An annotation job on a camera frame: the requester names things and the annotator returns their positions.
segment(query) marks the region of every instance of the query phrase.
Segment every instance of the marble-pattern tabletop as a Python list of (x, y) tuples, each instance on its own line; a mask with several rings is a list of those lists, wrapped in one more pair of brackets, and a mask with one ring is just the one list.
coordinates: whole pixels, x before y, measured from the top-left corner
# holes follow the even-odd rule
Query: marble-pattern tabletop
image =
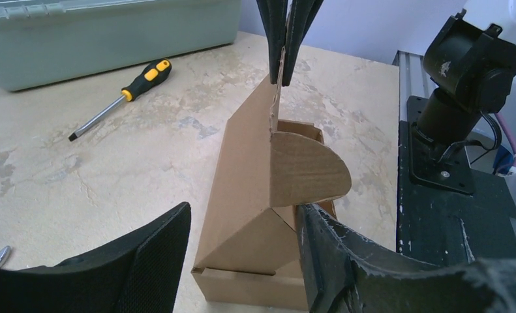
[[(398, 68), (303, 46), (280, 118), (324, 131), (352, 175), (339, 220), (395, 248)], [(0, 248), (5, 269), (55, 265), (182, 201), (192, 229), (176, 312), (273, 312), (207, 303), (190, 275), (227, 119), (267, 74), (267, 41), (171, 58), (162, 85), (75, 142), (73, 130), (118, 97), (143, 65), (8, 93), (0, 89)], [(276, 312), (289, 312), (278, 309)]]

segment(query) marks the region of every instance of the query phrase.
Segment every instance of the screwdriver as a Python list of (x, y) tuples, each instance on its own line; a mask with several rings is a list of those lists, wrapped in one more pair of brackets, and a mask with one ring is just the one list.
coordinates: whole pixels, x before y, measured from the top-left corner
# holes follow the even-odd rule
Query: screwdriver
[(69, 141), (72, 142), (81, 137), (82, 134), (85, 134), (89, 129), (98, 124), (114, 108), (123, 103), (124, 100), (127, 102), (134, 101), (138, 96), (163, 83), (170, 75), (171, 69), (172, 65), (167, 59), (159, 59), (148, 64), (129, 86), (121, 89), (121, 97), (86, 122), (85, 125), (74, 131), (68, 137)]

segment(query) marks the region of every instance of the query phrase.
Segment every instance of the plastic storage bin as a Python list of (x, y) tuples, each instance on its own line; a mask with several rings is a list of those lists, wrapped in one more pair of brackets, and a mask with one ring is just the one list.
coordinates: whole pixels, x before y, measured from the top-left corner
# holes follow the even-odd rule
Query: plastic storage bin
[(0, 87), (15, 91), (234, 41), (241, 0), (0, 0)]

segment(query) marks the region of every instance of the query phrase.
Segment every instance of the corrugated cardboard edge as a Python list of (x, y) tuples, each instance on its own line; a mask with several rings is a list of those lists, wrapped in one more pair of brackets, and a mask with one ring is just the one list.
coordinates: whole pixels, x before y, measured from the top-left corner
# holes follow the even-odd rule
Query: corrugated cardboard edge
[(271, 103), (271, 107), (269, 109), (269, 132), (272, 135), (277, 131), (277, 124), (279, 123), (279, 103), (281, 101), (281, 86), (282, 86), (282, 70), (284, 67), (284, 47), (281, 50), (281, 59), (279, 60), (279, 75), (277, 76), (277, 84), (275, 96), (273, 97), (273, 102)]
[(207, 301), (308, 310), (303, 278), (216, 269), (192, 275)]
[(323, 132), (315, 127), (313, 123), (279, 119), (277, 121), (277, 131), (293, 132), (294, 134), (300, 134), (320, 143), (325, 143), (323, 141)]

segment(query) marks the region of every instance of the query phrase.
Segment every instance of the cardboard panel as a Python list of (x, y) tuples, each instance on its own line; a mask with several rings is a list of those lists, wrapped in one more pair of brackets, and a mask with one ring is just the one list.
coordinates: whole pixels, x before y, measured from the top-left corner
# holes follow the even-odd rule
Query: cardboard panel
[(275, 274), (279, 276), (303, 278), (300, 259), (294, 260), (280, 269), (277, 269)]
[(196, 263), (269, 207), (270, 110), (277, 92), (264, 78), (227, 122)]
[(271, 207), (334, 200), (351, 186), (348, 168), (330, 148), (300, 134), (273, 133)]
[(320, 202), (317, 204), (323, 210), (327, 211), (327, 213), (329, 213), (334, 219), (337, 219), (337, 212), (335, 211), (335, 204), (332, 201), (325, 201), (325, 202)]
[(282, 218), (282, 220), (290, 226), (290, 228), (296, 231), (296, 207), (289, 205), (288, 207), (274, 207), (274, 212)]
[(273, 275), (299, 256), (296, 232), (267, 209), (194, 266)]
[(275, 96), (273, 101), (270, 102), (271, 109), (269, 110), (269, 131), (274, 133), (277, 131), (277, 124), (279, 122), (279, 103), (281, 101), (281, 81), (282, 81), (282, 68), (284, 64), (284, 47), (281, 51), (281, 60), (279, 60), (279, 75), (277, 76), (277, 83), (275, 86)]
[(214, 269), (192, 275), (207, 301), (308, 310), (303, 278)]

